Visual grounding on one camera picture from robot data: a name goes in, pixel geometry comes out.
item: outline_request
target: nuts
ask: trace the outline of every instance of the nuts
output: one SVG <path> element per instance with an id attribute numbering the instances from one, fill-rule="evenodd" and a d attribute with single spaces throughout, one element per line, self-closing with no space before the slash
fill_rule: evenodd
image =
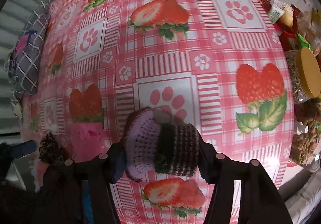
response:
<path id="1" fill-rule="evenodd" d="M 307 118 L 308 133 L 293 136 L 290 158 L 297 164 L 306 164 L 309 157 L 313 156 L 321 134 L 317 132 L 317 119 Z"/>

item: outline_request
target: gray pillow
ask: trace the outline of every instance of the gray pillow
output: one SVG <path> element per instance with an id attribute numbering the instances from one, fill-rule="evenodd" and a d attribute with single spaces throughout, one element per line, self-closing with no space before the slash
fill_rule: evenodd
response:
<path id="1" fill-rule="evenodd" d="M 20 101 L 24 92 L 28 92 L 30 95 L 37 93 L 41 51 L 49 23 L 49 3 L 50 0 L 43 0 L 39 7 L 33 11 L 23 29 L 24 35 L 22 37 L 30 34 L 28 43 L 23 49 L 17 51 L 18 40 L 15 50 L 10 53 L 5 65 L 9 82 L 15 84 L 12 101 Z"/>

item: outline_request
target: blue cloth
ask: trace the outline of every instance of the blue cloth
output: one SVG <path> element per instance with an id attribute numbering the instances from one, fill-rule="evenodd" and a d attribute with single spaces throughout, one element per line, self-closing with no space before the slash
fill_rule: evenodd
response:
<path id="1" fill-rule="evenodd" d="M 82 195 L 83 195 L 83 209 L 85 212 L 85 224 L 94 224 L 94 216 L 91 207 L 89 182 L 82 182 Z"/>

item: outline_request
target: purple crocheted fabric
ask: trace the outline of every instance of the purple crocheted fabric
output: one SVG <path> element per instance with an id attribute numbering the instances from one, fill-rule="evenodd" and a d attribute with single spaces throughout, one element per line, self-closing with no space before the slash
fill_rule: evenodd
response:
<path id="1" fill-rule="evenodd" d="M 160 125 L 154 121 L 154 112 L 146 110 L 138 115 L 131 124 L 126 136 L 127 175 L 139 181 L 145 174 L 154 170 L 154 159 Z"/>

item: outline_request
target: brown striped knit fabric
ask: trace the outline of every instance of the brown striped knit fabric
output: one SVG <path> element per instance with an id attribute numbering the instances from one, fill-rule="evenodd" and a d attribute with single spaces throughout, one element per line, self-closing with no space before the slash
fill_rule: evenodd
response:
<path id="1" fill-rule="evenodd" d="M 199 152 L 199 132 L 191 124 L 162 124 L 155 157 L 155 171 L 193 176 Z"/>

